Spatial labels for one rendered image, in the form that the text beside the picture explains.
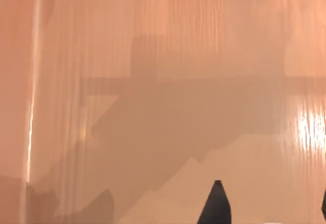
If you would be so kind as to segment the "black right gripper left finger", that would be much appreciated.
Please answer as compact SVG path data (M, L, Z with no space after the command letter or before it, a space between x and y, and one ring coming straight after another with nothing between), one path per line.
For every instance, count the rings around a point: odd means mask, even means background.
M198 224L232 224L231 206L221 180L215 180Z

